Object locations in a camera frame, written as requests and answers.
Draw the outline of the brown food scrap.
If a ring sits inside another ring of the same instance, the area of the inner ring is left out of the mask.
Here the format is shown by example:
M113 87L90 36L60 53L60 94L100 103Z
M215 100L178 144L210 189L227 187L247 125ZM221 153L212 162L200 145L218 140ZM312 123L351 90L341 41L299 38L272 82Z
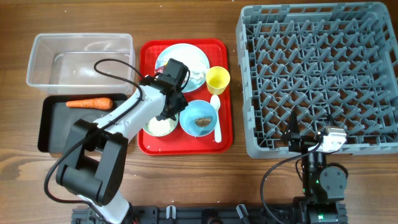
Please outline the brown food scrap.
M195 124L200 128L207 127L211 122L212 122L212 119L206 118L206 117L195 119Z

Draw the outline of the orange carrot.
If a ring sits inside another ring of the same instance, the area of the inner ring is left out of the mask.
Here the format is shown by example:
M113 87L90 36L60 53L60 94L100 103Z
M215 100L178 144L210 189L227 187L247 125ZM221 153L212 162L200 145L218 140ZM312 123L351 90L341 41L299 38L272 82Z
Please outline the orange carrot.
M69 108L90 108L97 110L110 110L113 107L113 101L110 98L91 98L85 100L74 100L66 102Z

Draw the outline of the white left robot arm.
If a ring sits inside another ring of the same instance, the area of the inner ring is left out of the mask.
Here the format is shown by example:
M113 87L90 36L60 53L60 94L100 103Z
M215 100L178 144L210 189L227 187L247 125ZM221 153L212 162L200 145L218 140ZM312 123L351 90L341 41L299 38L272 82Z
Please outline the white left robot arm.
M115 110L69 132L62 157L52 166L58 185L79 196L103 223L134 223L132 205L119 191L132 138L152 119L175 118L187 105L183 78L148 76Z

